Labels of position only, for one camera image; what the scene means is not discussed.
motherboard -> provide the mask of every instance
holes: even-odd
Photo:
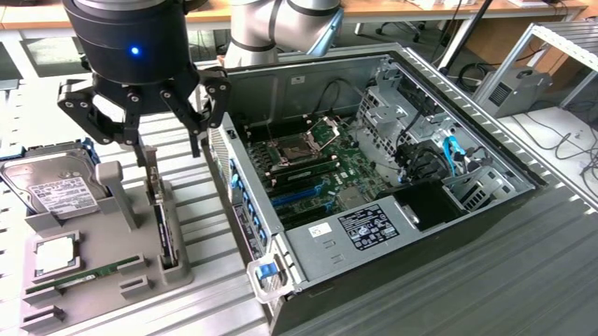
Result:
[[[307,125],[306,132],[247,145],[287,230],[371,202],[390,186],[355,143],[355,129],[339,117]]]

gray parts holder tray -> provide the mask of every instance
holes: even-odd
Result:
[[[146,186],[124,190],[118,162],[100,165],[98,180],[116,191],[102,200],[100,211],[64,222],[50,213],[26,218],[35,223],[36,234],[26,243],[20,328],[34,335],[47,335],[166,293],[194,278],[170,183],[163,183],[165,206],[179,264],[165,270],[161,232]],[[48,276],[36,276],[38,246],[64,237],[72,238],[74,265],[48,272]]]

gray work surface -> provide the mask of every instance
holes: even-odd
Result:
[[[55,107],[58,80],[12,92],[23,105],[14,138],[27,146],[48,143],[55,118],[83,132]],[[186,131],[171,115],[142,124],[147,144],[158,145],[159,168],[171,181],[195,280],[179,290],[120,309],[58,335],[267,335],[267,320],[245,275],[239,250],[223,217],[205,159],[190,155]],[[66,132],[55,141],[71,140]],[[131,153],[99,146],[104,160],[120,160],[126,182],[139,185],[143,171]],[[481,239],[381,287],[290,335],[590,335],[598,331],[598,215],[561,183]],[[4,200],[10,194],[0,193]],[[15,235],[22,223],[0,213],[0,328],[15,330],[19,278]]]
[[[554,166],[556,170],[561,174],[562,179],[569,179],[572,184],[580,189],[580,193],[585,193],[588,198],[593,200],[594,206],[598,207],[598,197],[592,193],[598,193],[598,180],[594,178],[592,171],[585,174],[588,186],[584,183],[581,177],[581,171],[590,163],[590,154],[580,154],[580,148],[590,149],[597,145],[598,132],[592,129],[588,124],[573,115],[572,112],[565,111],[558,107],[544,108],[541,110],[528,113],[533,119],[524,114],[513,115],[510,117],[501,118],[502,124],[512,130],[517,137],[529,144],[532,150]],[[514,118],[520,121],[525,130],[532,134],[536,141],[545,148],[554,147],[562,139],[554,131],[540,125],[534,120],[544,123],[548,127],[552,127],[564,136],[570,133],[570,142],[565,142],[558,149],[560,158],[574,157],[566,160],[558,160],[556,157],[556,150],[542,149],[532,140],[530,136],[525,133],[522,127],[514,121]]]

white label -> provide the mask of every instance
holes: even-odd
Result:
[[[299,178],[302,178],[302,177],[306,177],[306,176],[309,176],[309,175],[311,175],[311,171],[306,171],[305,173],[301,173],[299,175],[290,176],[290,177],[287,178],[287,180],[289,180],[289,181],[293,181],[293,180],[299,179]]]
[[[333,232],[330,225],[327,223],[318,224],[317,226],[310,227],[311,237],[319,237],[329,232]]]
[[[30,191],[54,214],[64,214],[98,206],[83,177],[32,185]]]
[[[291,77],[291,85],[306,83],[306,76]]]

blue pcie slot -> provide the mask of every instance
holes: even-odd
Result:
[[[279,207],[285,204],[289,204],[294,201],[302,200],[303,198],[309,198],[309,197],[314,197],[318,196],[319,193],[322,192],[322,187],[325,186],[325,183],[322,182],[321,185],[317,185],[314,188],[310,188],[305,191],[298,192],[297,194],[285,196],[285,197],[279,197],[277,199],[273,200],[273,206],[274,207]]]

